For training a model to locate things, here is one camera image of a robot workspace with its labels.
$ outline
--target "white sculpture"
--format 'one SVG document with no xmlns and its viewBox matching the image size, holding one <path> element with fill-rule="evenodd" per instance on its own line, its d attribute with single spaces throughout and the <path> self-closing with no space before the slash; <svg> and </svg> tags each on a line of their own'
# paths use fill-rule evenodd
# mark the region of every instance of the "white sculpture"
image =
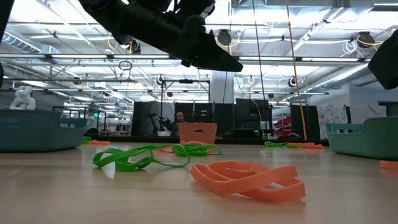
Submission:
<svg viewBox="0 0 398 224">
<path fill-rule="evenodd" d="M 31 86 L 20 86 L 15 92 L 15 99 L 11 103 L 10 109 L 12 110 L 34 110 L 36 107 L 35 99 L 30 97 L 33 88 Z"/>
</svg>

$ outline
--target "black monitor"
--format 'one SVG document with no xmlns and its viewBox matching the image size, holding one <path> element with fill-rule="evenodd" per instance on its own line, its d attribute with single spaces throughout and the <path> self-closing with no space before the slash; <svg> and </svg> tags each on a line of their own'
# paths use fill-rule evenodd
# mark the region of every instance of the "black monitor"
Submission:
<svg viewBox="0 0 398 224">
<path fill-rule="evenodd" d="M 263 121 L 269 121 L 269 108 L 268 101 L 254 100 L 261 113 Z M 234 128 L 260 128 L 260 117 L 259 110 L 256 104 L 249 99 L 236 99 L 236 105 L 234 107 Z"/>
</svg>

